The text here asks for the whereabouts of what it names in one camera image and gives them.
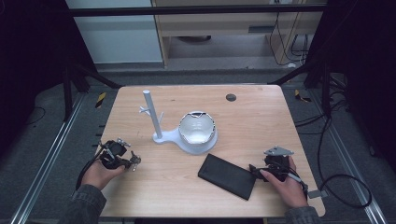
human hand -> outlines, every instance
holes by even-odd
[[[289,156],[290,168],[296,170],[296,165],[293,159]],[[308,206],[308,202],[304,196],[301,184],[291,177],[286,177],[284,182],[279,181],[271,173],[260,170],[260,173],[270,182],[276,191],[280,194],[282,201],[291,208],[305,207]]]
[[[109,170],[100,161],[95,161],[82,177],[81,185],[88,184],[102,190],[111,179],[125,171],[125,166]]]

table surface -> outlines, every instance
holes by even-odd
[[[174,130],[191,111],[205,111],[216,123],[218,142],[194,156],[173,143],[158,145],[143,91],[149,90],[163,131]],[[232,93],[236,100],[229,102]],[[317,189],[282,90],[273,85],[133,86],[119,90],[102,142],[118,137],[140,155],[137,169],[116,177],[103,189],[102,217],[282,217],[288,207],[269,183],[257,180],[248,201],[202,178],[198,171],[207,153],[242,168],[264,167],[264,150],[274,146],[294,151],[297,173]],[[320,198],[309,199],[319,215]]]

wire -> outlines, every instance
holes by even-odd
[[[325,131],[326,131],[326,126],[329,124],[329,122],[331,121],[331,119],[332,119],[332,118],[327,118],[327,119],[326,119],[325,125],[323,126],[322,134],[321,134],[320,139],[319,139],[319,144],[318,144],[318,154],[317,154],[318,173],[319,173],[320,179],[322,180],[322,184],[320,185],[319,190],[322,191],[323,188],[326,187],[326,189],[327,189],[336,199],[338,199],[338,201],[340,201],[341,203],[346,204],[346,205],[348,205],[348,206],[350,206],[350,207],[354,207],[354,208],[365,208],[365,207],[367,207],[367,206],[371,203],[371,201],[373,200],[373,195],[372,195],[372,192],[371,192],[371,191],[369,190],[369,188],[367,187],[367,185],[364,184],[361,180],[359,180],[358,178],[356,178],[356,177],[353,176],[353,175],[345,175],[345,174],[332,175],[332,176],[330,176],[330,177],[328,177],[328,178],[326,178],[326,179],[323,177],[323,173],[322,173],[321,166],[320,166],[320,151],[321,151],[321,145],[322,145],[322,143],[323,143],[324,133],[325,133]],[[326,186],[326,184],[327,184],[330,180],[332,180],[332,179],[334,179],[334,178],[336,178],[336,177],[351,178],[351,179],[354,179],[354,180],[356,180],[357,182],[359,182],[361,185],[363,185],[363,186],[366,188],[367,192],[369,193],[369,199],[367,200],[367,202],[366,202],[365,204],[354,204],[354,203],[349,203],[349,202],[347,202],[346,200],[342,199],[340,196],[338,196],[329,186]]]
[[[46,109],[44,109],[43,107],[41,107],[41,106],[35,106],[35,109],[41,109],[41,110],[43,111],[43,114],[41,115],[40,118],[38,118],[38,119],[36,119],[36,120],[34,120],[34,121],[31,121],[31,122],[28,122],[28,123],[26,123],[25,125],[31,125],[31,124],[37,123],[39,120],[43,119],[44,116],[46,115]]]
[[[339,90],[344,91],[347,87],[346,84],[342,83],[341,81],[339,81],[337,78],[333,77],[332,75],[330,75],[330,80],[332,81],[333,85]]]
[[[273,33],[274,33],[274,31],[275,31],[276,28],[277,28],[277,32],[278,32],[278,34],[279,34],[280,42],[281,42],[281,44],[282,44],[283,53],[285,54],[286,58],[289,60],[288,63],[279,63],[279,62],[277,61],[276,57],[275,57],[275,52],[274,52],[274,49],[272,48],[272,36],[273,36]],[[275,21],[275,24],[274,24],[274,29],[272,30],[272,32],[271,32],[271,34],[270,34],[270,39],[269,39],[269,41],[270,41],[270,49],[271,49],[271,51],[273,52],[273,55],[274,55],[274,58],[275,58],[275,61],[276,61],[276,64],[277,64],[277,65],[287,65],[287,64],[289,64],[289,63],[296,63],[296,62],[299,62],[299,60],[293,60],[293,59],[289,58],[288,54],[286,53],[285,44],[283,43],[282,35],[280,34],[280,29],[279,29],[279,12],[276,13],[276,21]]]
[[[332,110],[332,111],[338,111],[342,106],[345,106],[345,105],[346,105],[346,104],[344,104],[344,102],[346,102],[346,100],[340,100],[340,101],[337,102],[336,104],[332,105],[331,110]],[[311,123],[313,123],[313,122],[315,122],[315,121],[317,121],[317,120],[323,118],[324,116],[325,116],[325,114],[320,114],[320,115],[316,115],[316,116],[314,116],[314,117],[311,117],[311,118],[309,118],[309,119],[303,119],[303,120],[300,120],[300,121],[296,121],[296,122],[295,122],[295,127],[296,127],[296,128],[297,128],[297,127],[303,127],[303,126],[305,126],[305,125],[311,124]],[[304,121],[307,121],[307,120],[309,120],[309,121],[306,122],[306,123],[296,124],[296,123],[298,123],[298,122],[304,122]],[[316,135],[316,134],[322,134],[322,133],[323,133],[323,131],[321,131],[321,132],[319,132],[319,133],[297,133],[297,134],[305,134],[305,135],[311,134],[311,135]]]
[[[79,172],[78,180],[77,180],[77,183],[76,183],[75,192],[76,192],[76,191],[79,189],[79,187],[81,186],[82,177],[85,175],[85,173],[87,172],[87,170],[91,167],[91,165],[93,165],[93,163],[94,163],[96,160],[98,160],[99,155],[102,153],[102,151],[103,151],[104,149],[105,149],[104,147],[101,147],[101,148],[99,149],[99,151],[93,156],[93,158],[85,164],[85,166],[82,168],[81,172]]]
[[[279,162],[276,162],[276,161],[265,161],[265,162],[268,162],[269,165],[277,166],[281,170],[287,170],[288,173],[298,177],[300,179],[299,182],[300,182],[301,187],[303,189],[304,196],[307,199],[307,197],[308,197],[308,186],[305,184],[305,182],[300,178],[300,176],[297,174],[297,172],[293,168],[291,168],[290,166],[285,166],[285,165],[283,165],[283,164],[281,164]]]
[[[300,57],[300,65],[303,65],[305,63],[306,57],[308,55],[308,35],[304,35],[304,46],[303,49],[296,50],[293,49],[295,42],[297,40],[298,35],[295,35],[293,38],[293,41],[291,42],[291,47],[290,47],[290,52],[292,55]]]

white bowl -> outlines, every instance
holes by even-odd
[[[201,145],[212,139],[216,126],[215,121],[206,112],[192,111],[181,119],[178,130],[188,144]]]

gray sleeve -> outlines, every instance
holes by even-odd
[[[318,224],[321,220],[314,207],[307,206],[292,208],[285,213],[286,223],[288,224]]]
[[[58,223],[98,223],[105,204],[106,198],[102,191],[91,185],[82,185],[73,195]]]

